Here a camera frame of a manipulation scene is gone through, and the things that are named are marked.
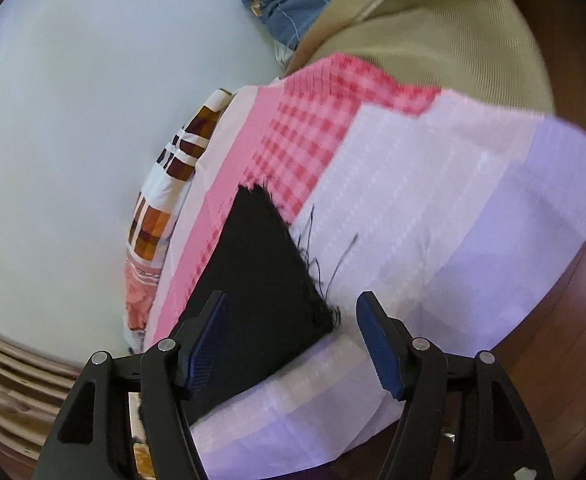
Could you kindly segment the black pants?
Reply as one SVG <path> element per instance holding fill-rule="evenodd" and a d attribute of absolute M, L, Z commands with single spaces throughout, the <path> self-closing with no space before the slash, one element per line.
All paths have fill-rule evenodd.
<path fill-rule="evenodd" d="M 278 208 L 259 185 L 238 188 L 217 245 L 178 320 L 228 298 L 207 382 L 184 414 L 193 424 L 218 405 L 276 374 L 340 322 L 310 278 Z"/>

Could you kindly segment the beige curtain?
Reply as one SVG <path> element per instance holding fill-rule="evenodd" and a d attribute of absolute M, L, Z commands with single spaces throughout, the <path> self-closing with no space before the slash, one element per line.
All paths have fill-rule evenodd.
<path fill-rule="evenodd" d="M 0 444 L 38 460 L 79 370 L 0 338 Z"/>

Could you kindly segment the pink checked bedsheet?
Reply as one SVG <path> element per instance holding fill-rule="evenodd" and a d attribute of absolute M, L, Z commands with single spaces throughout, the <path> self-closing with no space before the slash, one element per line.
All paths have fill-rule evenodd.
<path fill-rule="evenodd" d="M 335 460 L 401 414 L 359 333 L 370 290 L 388 314 L 472 356 L 520 324 L 586 240 L 586 133 L 553 116 L 402 86 L 334 54 L 240 90 L 178 206 L 146 340 L 192 306 L 236 192 L 265 185 L 340 326 L 197 419 L 213 479 Z"/>

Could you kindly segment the orange patterned bolster pillow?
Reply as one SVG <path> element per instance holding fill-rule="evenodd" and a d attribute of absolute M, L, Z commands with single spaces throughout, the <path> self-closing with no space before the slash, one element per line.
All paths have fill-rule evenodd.
<path fill-rule="evenodd" d="M 131 353 L 142 350 L 148 315 L 196 163 L 232 99 L 232 93 L 218 89 L 206 100 L 160 152 L 136 198 L 124 267 L 125 340 Z"/>

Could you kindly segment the beige mattress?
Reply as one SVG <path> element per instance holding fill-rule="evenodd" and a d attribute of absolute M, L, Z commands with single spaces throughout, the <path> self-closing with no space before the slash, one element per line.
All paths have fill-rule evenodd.
<path fill-rule="evenodd" d="M 333 53 L 361 58 L 400 84 L 554 111 L 546 64 L 513 0 L 330 0 L 287 70 Z"/>

